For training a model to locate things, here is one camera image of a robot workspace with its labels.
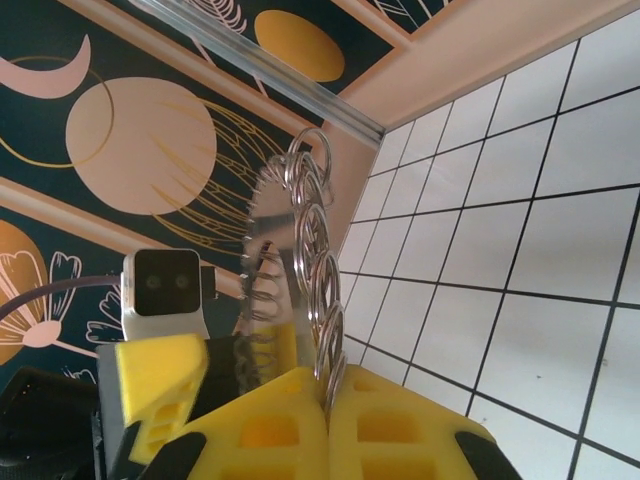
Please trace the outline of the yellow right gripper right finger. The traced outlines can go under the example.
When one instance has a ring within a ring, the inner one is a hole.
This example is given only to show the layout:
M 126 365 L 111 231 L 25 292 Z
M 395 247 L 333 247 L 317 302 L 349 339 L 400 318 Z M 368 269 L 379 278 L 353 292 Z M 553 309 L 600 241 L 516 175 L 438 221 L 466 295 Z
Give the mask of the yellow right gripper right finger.
M 519 479 L 481 424 L 359 365 L 329 422 L 331 479 Z

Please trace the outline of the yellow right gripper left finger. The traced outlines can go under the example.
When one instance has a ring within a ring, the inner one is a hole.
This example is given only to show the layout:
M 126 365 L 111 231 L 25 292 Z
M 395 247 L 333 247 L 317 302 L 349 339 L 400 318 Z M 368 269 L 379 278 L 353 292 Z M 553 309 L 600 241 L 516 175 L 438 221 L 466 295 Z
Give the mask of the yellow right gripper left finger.
M 328 433 L 316 380 L 297 367 L 187 423 L 146 479 L 327 479 Z

